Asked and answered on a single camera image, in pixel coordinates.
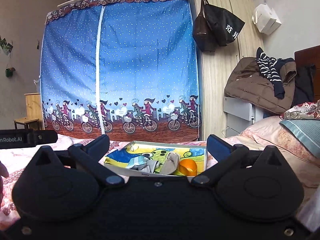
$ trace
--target black tote bag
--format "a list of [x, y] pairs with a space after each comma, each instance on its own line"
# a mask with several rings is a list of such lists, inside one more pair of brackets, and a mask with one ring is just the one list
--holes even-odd
[[202, 52], [214, 52], [218, 46], [212, 31], [204, 18], [204, 0], [201, 0], [200, 13], [195, 19], [192, 37]]
[[234, 42], [245, 22], [227, 9], [209, 4], [204, 0], [204, 16], [220, 47]]

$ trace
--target cartoon eye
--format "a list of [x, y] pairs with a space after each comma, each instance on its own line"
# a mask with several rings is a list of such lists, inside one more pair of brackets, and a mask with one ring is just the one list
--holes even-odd
[[151, 158], [153, 156], [153, 154], [152, 153], [143, 153], [142, 156], [146, 157], [146, 158]]

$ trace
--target hand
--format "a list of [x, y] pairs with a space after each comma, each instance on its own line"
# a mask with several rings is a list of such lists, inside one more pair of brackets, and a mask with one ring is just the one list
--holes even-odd
[[7, 168], [0, 162], [0, 203], [2, 202], [3, 199], [3, 180], [2, 177], [9, 177], [9, 173]]

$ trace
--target navy striped garment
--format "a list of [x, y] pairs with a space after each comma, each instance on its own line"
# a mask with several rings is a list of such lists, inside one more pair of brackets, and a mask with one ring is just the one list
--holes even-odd
[[274, 57], [268, 57], [263, 50], [259, 47], [257, 50], [256, 58], [260, 73], [267, 78], [273, 85], [275, 91], [275, 97], [279, 99], [284, 98], [284, 88], [282, 86], [282, 80], [280, 78], [281, 67], [290, 61], [294, 61], [293, 58], [288, 59], [276, 59]]

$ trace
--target blue wardrobe cover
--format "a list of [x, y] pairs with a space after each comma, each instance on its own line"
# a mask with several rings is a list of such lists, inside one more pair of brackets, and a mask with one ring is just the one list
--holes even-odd
[[188, 0], [87, 0], [48, 15], [46, 129], [75, 138], [196, 140], [197, 78]]

